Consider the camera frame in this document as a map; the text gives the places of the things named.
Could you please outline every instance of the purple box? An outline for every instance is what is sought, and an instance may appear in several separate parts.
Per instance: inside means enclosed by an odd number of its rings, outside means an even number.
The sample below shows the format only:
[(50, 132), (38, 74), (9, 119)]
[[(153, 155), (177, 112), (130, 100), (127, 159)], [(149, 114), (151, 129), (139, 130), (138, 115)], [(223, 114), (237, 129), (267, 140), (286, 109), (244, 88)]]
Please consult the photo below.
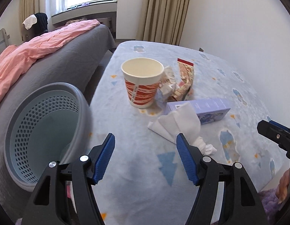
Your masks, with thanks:
[(164, 115), (176, 110), (186, 102), (190, 102), (199, 117), (201, 124), (208, 124), (221, 120), (231, 109), (226, 99), (200, 99), (195, 101), (167, 102)]

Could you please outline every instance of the blue triangle pattern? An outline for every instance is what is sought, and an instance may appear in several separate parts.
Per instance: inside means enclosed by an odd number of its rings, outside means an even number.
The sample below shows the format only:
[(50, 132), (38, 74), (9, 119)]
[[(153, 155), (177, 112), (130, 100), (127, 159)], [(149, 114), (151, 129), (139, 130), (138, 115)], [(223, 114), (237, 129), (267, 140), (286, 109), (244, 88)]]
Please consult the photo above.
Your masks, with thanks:
[(157, 155), (160, 163), (162, 164), (159, 167), (159, 170), (162, 172), (167, 183), (172, 186), (174, 175), (177, 169), (177, 163), (173, 163), (175, 152), (167, 152), (164, 154)]

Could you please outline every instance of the cup rim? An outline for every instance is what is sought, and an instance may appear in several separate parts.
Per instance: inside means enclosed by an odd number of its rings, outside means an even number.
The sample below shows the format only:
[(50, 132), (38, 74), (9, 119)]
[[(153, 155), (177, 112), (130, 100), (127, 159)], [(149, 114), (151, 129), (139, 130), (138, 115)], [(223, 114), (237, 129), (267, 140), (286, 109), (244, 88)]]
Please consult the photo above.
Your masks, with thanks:
[[(150, 76), (150, 77), (148, 77), (148, 76), (135, 76), (135, 75), (129, 74), (129, 73), (127, 73), (127, 72), (125, 72), (123, 70), (123, 65), (124, 65), (124, 63), (126, 63), (126, 62), (128, 62), (130, 60), (133, 60), (133, 59), (150, 59), (150, 60), (156, 61), (156, 62), (158, 62), (162, 66), (163, 70), (160, 73), (158, 73), (157, 75)], [(157, 61), (155, 59), (152, 59), (152, 58), (132, 58), (132, 59), (126, 60), (125, 62), (123, 62), (121, 64), (121, 70), (122, 70), (123, 73), (125, 73), (125, 74), (127, 74), (127, 75), (129, 75), (131, 77), (135, 77), (135, 78), (139, 78), (139, 79), (150, 79), (150, 78), (154, 78), (154, 77), (157, 77), (157, 76), (161, 75), (164, 72), (164, 65), (161, 62), (159, 62), (159, 61)]]

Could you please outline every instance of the blue gripper pad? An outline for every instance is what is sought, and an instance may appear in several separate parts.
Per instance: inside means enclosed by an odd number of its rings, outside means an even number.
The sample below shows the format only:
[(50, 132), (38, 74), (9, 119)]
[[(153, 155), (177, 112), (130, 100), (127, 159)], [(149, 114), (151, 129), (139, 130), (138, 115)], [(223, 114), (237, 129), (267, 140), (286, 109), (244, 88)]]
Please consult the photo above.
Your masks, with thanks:
[(194, 159), (191, 156), (187, 145), (189, 145), (188, 142), (182, 137), (181, 134), (179, 134), (176, 137), (176, 148), (178, 150), (189, 180), (192, 181), (194, 185), (197, 185), (199, 182), (199, 178), (197, 176), (196, 163), (194, 162)]
[(95, 164), (93, 177), (95, 184), (98, 184), (98, 182), (103, 179), (104, 173), (107, 169), (107, 165), (110, 161), (114, 149), (115, 149), (115, 136), (111, 135)]
[(277, 123), (277, 122), (275, 122), (273, 120), (269, 121), (269, 123), (272, 124), (272, 125), (275, 125), (275, 126), (277, 126), (279, 128), (281, 128), (281, 129), (283, 129), (285, 131), (287, 131), (288, 133), (290, 132), (287, 127), (285, 127), (285, 126), (283, 126), (283, 125), (281, 125), (281, 124), (279, 124), (279, 123)]

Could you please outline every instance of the orange striped paper cup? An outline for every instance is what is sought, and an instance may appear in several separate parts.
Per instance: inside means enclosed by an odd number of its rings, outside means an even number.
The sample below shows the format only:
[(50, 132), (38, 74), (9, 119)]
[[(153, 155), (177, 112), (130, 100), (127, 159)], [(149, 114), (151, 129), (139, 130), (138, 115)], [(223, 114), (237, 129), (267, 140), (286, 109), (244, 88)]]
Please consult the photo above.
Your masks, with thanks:
[(121, 69), (130, 104), (137, 108), (151, 106), (164, 71), (163, 65), (150, 58), (134, 58), (124, 62)]

